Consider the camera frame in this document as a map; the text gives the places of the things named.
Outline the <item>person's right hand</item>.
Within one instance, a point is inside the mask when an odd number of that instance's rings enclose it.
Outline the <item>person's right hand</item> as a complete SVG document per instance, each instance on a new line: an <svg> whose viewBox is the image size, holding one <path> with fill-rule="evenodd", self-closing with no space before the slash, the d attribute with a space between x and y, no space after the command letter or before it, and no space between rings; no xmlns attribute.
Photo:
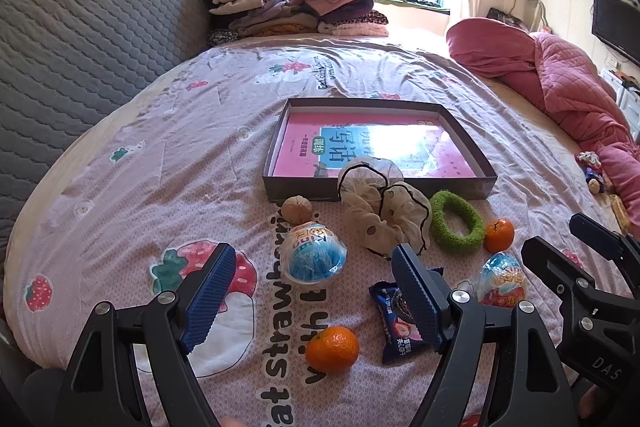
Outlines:
<svg viewBox="0 0 640 427"><path fill-rule="evenodd" d="M597 386L591 386L580 398L578 402L578 413L582 419L589 417L596 406L599 389Z"/></svg>

